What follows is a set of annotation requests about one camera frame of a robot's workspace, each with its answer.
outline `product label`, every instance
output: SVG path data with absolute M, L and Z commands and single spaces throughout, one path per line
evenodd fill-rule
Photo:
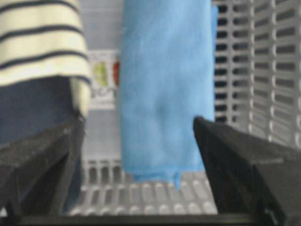
M 119 85 L 119 52 L 116 50 L 89 51 L 92 67 L 92 95 L 90 110 L 116 109 Z

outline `folded blue cloth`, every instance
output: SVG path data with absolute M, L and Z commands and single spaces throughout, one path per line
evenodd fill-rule
M 136 181 L 204 170 L 192 124 L 214 120 L 216 7 L 210 0 L 125 0 L 122 165 Z

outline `gray plastic basket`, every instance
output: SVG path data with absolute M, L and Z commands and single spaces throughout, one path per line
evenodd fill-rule
M 89 49 L 119 49 L 122 0 L 81 0 Z M 219 7 L 216 121 L 301 148 L 300 0 L 213 0 Z M 135 183 L 120 170 L 116 110 L 93 110 L 81 197 L 71 215 L 217 213 L 205 173 Z

